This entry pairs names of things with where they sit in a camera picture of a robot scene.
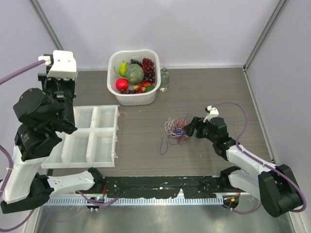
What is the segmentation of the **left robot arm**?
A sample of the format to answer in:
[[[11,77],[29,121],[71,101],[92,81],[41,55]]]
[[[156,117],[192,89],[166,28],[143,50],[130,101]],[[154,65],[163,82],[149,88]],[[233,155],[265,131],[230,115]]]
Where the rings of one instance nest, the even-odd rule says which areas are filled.
[[[53,177],[38,174],[41,164],[62,142],[58,132],[72,134],[75,126],[75,78],[39,75],[42,88],[26,90],[13,110],[21,122],[15,136],[14,155],[2,181],[0,203],[4,214],[33,210],[50,198],[69,192],[100,193],[103,175],[96,168],[79,174]]]

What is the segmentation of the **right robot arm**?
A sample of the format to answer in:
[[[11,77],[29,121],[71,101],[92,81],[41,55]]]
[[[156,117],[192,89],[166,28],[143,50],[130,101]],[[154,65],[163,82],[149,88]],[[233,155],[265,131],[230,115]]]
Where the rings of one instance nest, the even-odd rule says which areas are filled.
[[[306,198],[291,168],[286,164],[267,162],[249,152],[229,136],[223,118],[205,120],[194,117],[184,131],[187,136],[209,140],[217,155],[236,165],[227,169],[227,174],[220,178],[222,190],[229,192],[237,188],[247,192],[257,198],[272,217],[306,209]]]

